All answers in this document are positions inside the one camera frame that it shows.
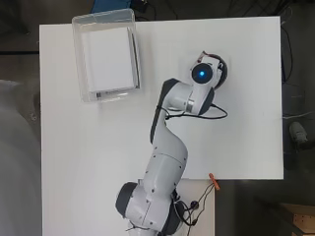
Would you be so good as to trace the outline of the black silver robot hand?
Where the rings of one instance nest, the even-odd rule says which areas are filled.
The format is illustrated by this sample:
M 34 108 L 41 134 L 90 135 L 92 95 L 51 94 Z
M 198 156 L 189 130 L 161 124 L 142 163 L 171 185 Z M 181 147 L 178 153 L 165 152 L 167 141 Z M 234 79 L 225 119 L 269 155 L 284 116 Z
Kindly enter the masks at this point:
M 224 60 L 217 54 L 207 53 L 203 51 L 197 59 L 198 63 L 210 63 L 217 68 L 223 70 L 226 67 Z

